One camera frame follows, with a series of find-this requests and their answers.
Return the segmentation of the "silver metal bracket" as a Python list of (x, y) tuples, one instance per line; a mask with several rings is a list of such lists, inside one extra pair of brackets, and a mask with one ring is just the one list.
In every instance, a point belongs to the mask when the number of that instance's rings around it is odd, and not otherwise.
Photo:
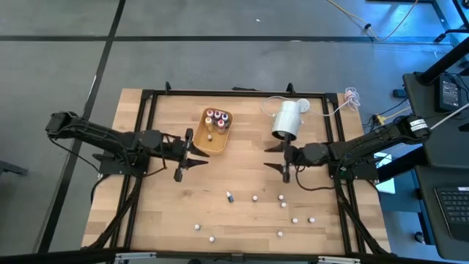
[(128, 264), (130, 260), (152, 259), (156, 257), (156, 252), (126, 252), (116, 254), (114, 260), (118, 264)]
[(361, 264), (361, 260), (349, 257), (319, 256), (317, 264)]

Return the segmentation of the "yellow plastic bin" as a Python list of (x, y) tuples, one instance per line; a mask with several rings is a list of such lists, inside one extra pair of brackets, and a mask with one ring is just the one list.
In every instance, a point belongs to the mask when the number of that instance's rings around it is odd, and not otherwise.
[[(225, 130), (224, 134), (219, 134), (218, 133), (217, 122), (214, 120), (214, 118), (212, 118), (213, 119), (213, 132), (208, 132), (207, 131), (207, 129), (205, 127), (205, 124), (204, 124), (204, 120), (207, 117), (206, 111), (208, 109), (212, 109), (214, 112), (215, 111), (220, 111), (221, 115), (222, 114), (228, 114), (229, 115), (229, 127), (228, 128), (225, 127), (226, 130)], [(224, 111), (224, 110), (216, 109), (216, 108), (207, 108), (207, 109), (205, 109), (202, 112), (199, 124), (198, 124), (198, 126), (196, 128), (196, 132), (194, 133), (194, 136), (193, 136), (194, 145), (196, 147), (198, 147), (200, 150), (202, 150), (205, 153), (210, 154), (210, 155), (217, 155), (217, 154), (222, 153), (224, 151), (224, 148), (225, 148), (227, 142), (228, 142), (229, 132), (230, 132), (233, 121), (234, 121), (234, 116), (228, 111)], [(208, 135), (212, 135), (212, 137), (213, 137), (212, 141), (209, 141), (207, 139)]]

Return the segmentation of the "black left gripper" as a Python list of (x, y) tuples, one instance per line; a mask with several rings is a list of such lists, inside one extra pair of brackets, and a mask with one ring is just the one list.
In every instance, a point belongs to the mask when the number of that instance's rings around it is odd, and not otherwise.
[(188, 157), (188, 153), (209, 157), (204, 151), (196, 147), (193, 142), (193, 129), (187, 128), (185, 136), (173, 136), (168, 133), (162, 134), (162, 154), (165, 159), (176, 161), (178, 163), (174, 173), (174, 180), (178, 183), (182, 181), (183, 171), (194, 166), (205, 165), (207, 161), (195, 160)]

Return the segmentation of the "black power adapter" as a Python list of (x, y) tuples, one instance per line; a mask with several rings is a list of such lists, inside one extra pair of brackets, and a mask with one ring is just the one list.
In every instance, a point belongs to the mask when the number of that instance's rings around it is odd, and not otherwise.
[(461, 89), (455, 78), (450, 75), (440, 75), (435, 81), (435, 111), (452, 112), (461, 106)]

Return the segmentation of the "black side desk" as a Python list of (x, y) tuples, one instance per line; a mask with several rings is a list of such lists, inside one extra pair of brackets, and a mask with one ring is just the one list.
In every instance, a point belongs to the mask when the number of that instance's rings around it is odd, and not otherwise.
[[(437, 188), (469, 187), (469, 108), (460, 117), (437, 126), (429, 140), (405, 158), (416, 172), (438, 254), (448, 260), (469, 261), (469, 241), (450, 234), (436, 195)], [(463, 234), (469, 236), (469, 225)]]

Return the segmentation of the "grey furniture foot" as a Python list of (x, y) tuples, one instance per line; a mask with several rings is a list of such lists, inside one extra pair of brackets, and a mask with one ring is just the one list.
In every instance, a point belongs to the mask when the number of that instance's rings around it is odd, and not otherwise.
[(28, 173), (28, 169), (10, 164), (6, 161), (0, 161), (0, 177), (4, 172), (11, 172), (17, 175), (25, 176)]

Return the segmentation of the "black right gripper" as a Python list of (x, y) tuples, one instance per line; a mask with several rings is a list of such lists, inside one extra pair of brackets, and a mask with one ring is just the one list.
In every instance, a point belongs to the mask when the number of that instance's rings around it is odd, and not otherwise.
[(322, 166), (326, 164), (330, 158), (328, 143), (308, 143), (303, 147), (291, 145), (291, 134), (287, 134), (284, 140), (274, 147), (267, 148), (266, 153), (283, 153), (284, 164), (265, 163), (282, 174), (284, 183), (290, 181), (289, 167), (293, 166)]

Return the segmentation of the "white cylindrical spot lamp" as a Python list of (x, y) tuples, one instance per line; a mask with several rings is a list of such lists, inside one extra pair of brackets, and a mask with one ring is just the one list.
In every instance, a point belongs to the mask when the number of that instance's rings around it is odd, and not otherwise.
[(296, 140), (299, 127), (303, 123), (300, 116), (305, 114), (310, 106), (305, 98), (282, 102), (278, 113), (274, 115), (272, 136), (283, 141)]

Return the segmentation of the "black office chair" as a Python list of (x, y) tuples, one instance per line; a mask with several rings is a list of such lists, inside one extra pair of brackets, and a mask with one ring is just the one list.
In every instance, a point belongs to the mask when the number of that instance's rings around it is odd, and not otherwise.
[(444, 31), (435, 38), (436, 43), (454, 35), (469, 35), (469, 0), (438, 0), (432, 4)]

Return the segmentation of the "black keyboard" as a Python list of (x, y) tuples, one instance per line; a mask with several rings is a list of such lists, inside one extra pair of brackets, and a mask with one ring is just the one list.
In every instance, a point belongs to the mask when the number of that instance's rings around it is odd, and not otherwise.
[(440, 187), (435, 194), (451, 237), (469, 242), (469, 187)]

